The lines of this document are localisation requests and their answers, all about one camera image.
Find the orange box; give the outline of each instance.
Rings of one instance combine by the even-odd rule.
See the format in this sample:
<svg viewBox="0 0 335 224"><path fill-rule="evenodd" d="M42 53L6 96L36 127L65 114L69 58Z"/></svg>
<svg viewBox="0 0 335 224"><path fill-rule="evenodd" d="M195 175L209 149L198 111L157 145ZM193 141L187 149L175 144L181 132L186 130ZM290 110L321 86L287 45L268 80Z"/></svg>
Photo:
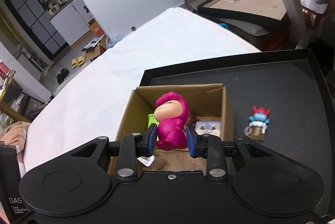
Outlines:
<svg viewBox="0 0 335 224"><path fill-rule="evenodd" d="M100 28L98 22L91 20L89 23L89 29L95 33L96 36L100 37L105 34L102 28Z"/></svg>

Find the red hair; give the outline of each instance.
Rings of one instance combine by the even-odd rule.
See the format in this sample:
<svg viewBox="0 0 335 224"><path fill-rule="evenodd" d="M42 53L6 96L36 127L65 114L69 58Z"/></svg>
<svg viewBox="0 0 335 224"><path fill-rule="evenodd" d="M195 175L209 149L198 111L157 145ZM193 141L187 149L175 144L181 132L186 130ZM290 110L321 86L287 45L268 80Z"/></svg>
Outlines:
<svg viewBox="0 0 335 224"><path fill-rule="evenodd" d="M252 107L252 115L262 113L268 116L270 114L270 109L265 109L264 107L257 108L257 106Z"/></svg>

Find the toy face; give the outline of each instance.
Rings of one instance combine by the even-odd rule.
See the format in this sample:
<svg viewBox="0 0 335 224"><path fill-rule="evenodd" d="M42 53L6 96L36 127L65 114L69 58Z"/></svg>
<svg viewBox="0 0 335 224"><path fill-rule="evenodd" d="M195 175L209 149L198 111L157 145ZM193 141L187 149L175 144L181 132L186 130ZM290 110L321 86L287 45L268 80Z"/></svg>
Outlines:
<svg viewBox="0 0 335 224"><path fill-rule="evenodd" d="M263 113L256 113L254 114L254 119L258 121L265 121L266 120L266 115Z"/></svg>
<svg viewBox="0 0 335 224"><path fill-rule="evenodd" d="M198 121L195 123L195 131L201 135L209 133L220 137L221 133L221 122L219 121Z"/></svg>
<svg viewBox="0 0 335 224"><path fill-rule="evenodd" d="M158 122L161 122L164 119L180 115L182 111L183 107L179 101L169 100L156 108L154 116Z"/></svg>

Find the wooden desk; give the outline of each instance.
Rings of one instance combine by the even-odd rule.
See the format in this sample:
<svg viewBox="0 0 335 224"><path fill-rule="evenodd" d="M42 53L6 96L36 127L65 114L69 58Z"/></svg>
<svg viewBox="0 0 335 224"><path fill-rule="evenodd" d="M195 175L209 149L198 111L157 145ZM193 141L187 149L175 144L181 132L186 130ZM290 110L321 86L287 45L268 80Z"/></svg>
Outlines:
<svg viewBox="0 0 335 224"><path fill-rule="evenodd" d="M13 81L14 74L15 74L15 71L11 74L11 76L9 77L3 89L0 90L0 111L8 115L11 119L14 120L14 122L17 122L17 121L30 122L27 118L23 117L21 114L14 111L7 103L3 102L5 93L7 92L9 85Z"/></svg>

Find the white cabinet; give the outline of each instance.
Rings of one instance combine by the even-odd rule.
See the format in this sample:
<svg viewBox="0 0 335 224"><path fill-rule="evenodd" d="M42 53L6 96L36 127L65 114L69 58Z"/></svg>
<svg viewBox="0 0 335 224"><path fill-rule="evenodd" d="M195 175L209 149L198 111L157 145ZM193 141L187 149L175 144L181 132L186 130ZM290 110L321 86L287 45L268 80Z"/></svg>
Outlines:
<svg viewBox="0 0 335 224"><path fill-rule="evenodd" d="M85 23L88 25L88 22L91 21L91 18L88 15L88 13L86 12L86 10L84 9L84 6L85 6L84 1L83 0L74 0L74 1L71 2L71 4L76 9L76 11L79 13L81 18L85 21Z"/></svg>
<svg viewBox="0 0 335 224"><path fill-rule="evenodd" d="M54 25L70 46L89 31L87 24L71 4L55 15L51 19L51 24Z"/></svg>

